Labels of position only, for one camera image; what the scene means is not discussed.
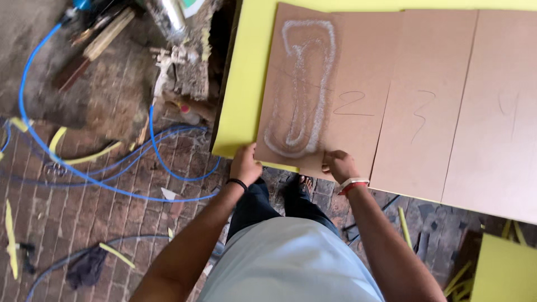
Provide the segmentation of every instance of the dark jeans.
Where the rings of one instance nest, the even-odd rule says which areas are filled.
[[[316,204],[311,203],[306,194],[299,192],[298,187],[284,192],[284,202],[285,216],[317,221],[339,237],[338,229],[332,221]],[[231,218],[227,240],[246,227],[280,216],[270,206],[269,190],[265,181],[259,178],[239,199]]]

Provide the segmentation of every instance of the foot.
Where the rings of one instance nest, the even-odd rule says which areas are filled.
[[[300,175],[299,177],[299,193],[307,197],[308,200],[311,196],[311,189],[313,187],[313,179],[309,176]]]

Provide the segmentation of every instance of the black wristband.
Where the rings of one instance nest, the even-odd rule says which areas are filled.
[[[230,178],[226,184],[228,183],[238,183],[244,189],[244,192],[248,191],[248,187],[240,179]]]

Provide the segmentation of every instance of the white chalk outline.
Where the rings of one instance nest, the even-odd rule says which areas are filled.
[[[281,30],[281,34],[282,34],[282,37],[283,37],[283,40],[284,40],[284,47],[285,47],[285,51],[287,53],[287,56],[290,57],[292,55],[296,55],[296,64],[295,64],[295,68],[293,70],[293,90],[294,90],[293,98],[294,98],[295,102],[298,102],[299,101],[299,94],[298,94],[298,88],[297,88],[297,86],[298,86],[298,80],[297,80],[298,75],[297,74],[302,75],[302,77],[303,77],[303,74],[304,74],[304,57],[302,56],[302,54],[303,54],[304,50],[312,42],[314,42],[315,44],[319,44],[319,43],[322,43],[322,41],[320,39],[308,40],[305,43],[303,43],[302,45],[292,45],[290,47],[289,43],[287,41],[287,31],[291,27],[314,26],[314,25],[324,27],[328,31],[328,34],[330,36],[330,51],[329,51],[329,54],[327,54],[326,48],[323,47],[324,50],[325,50],[324,51],[324,60],[323,60],[324,74],[321,77],[321,82],[320,82],[320,85],[319,85],[319,88],[320,88],[319,101],[317,102],[317,105],[315,107],[314,122],[313,122],[313,127],[311,128],[311,135],[309,137],[309,141],[308,141],[307,145],[304,147],[304,149],[302,149],[301,151],[298,151],[298,152],[286,152],[286,151],[281,150],[278,147],[276,147],[270,141],[270,135],[271,135],[270,129],[272,128],[272,126],[274,125],[275,121],[277,120],[277,115],[278,115],[278,102],[279,102],[278,92],[276,93],[276,96],[274,97],[274,107],[273,107],[273,111],[272,111],[272,119],[268,122],[268,125],[265,128],[265,133],[264,133],[264,141],[265,141],[266,145],[269,147],[270,150],[272,150],[273,152],[278,153],[278,154],[280,154],[282,156],[293,158],[293,159],[297,159],[297,158],[305,156],[308,153],[314,153],[314,152],[317,151],[317,141],[319,140],[319,135],[320,135],[320,131],[321,131],[321,125],[322,125],[322,122],[323,122],[323,119],[324,119],[324,107],[325,107],[325,103],[326,103],[326,100],[325,100],[325,98],[326,98],[326,85],[327,85],[327,82],[328,82],[328,77],[330,76],[330,72],[332,70],[333,62],[334,62],[334,60],[336,58],[336,37],[335,37],[334,28],[333,28],[332,23],[330,21],[324,21],[324,20],[301,20],[301,21],[289,20],[289,21],[284,22],[284,26],[283,26],[283,28]],[[297,116],[298,116],[298,106],[295,107],[295,110],[293,112],[293,119],[291,121],[291,129],[289,130],[289,133],[287,134],[287,137],[286,137],[286,140],[285,140],[285,143],[288,144],[289,146],[296,146],[304,136],[304,126],[305,126],[304,123],[306,122],[306,111],[303,110],[303,112],[302,112],[302,120],[297,121],[296,120]],[[300,125],[301,126],[300,133],[299,133],[299,135],[298,135],[298,137],[296,139],[291,139],[291,135],[292,135],[292,133],[294,133],[297,123],[301,123],[301,125]]]

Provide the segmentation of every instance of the white shirt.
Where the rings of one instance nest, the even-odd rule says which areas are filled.
[[[226,244],[198,301],[384,302],[356,254],[318,222],[277,217]]]

